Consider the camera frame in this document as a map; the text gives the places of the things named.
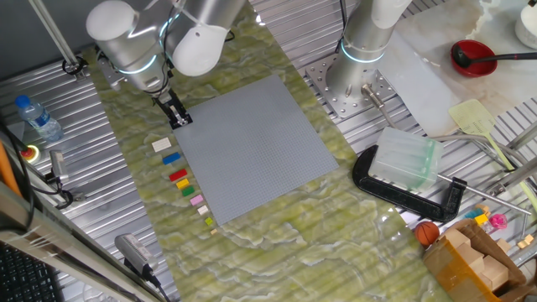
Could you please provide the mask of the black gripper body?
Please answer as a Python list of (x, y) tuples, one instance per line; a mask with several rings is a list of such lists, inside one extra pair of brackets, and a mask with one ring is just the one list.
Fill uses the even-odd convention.
[(154, 96), (154, 101), (164, 113), (179, 113), (182, 103), (172, 89), (161, 91)]

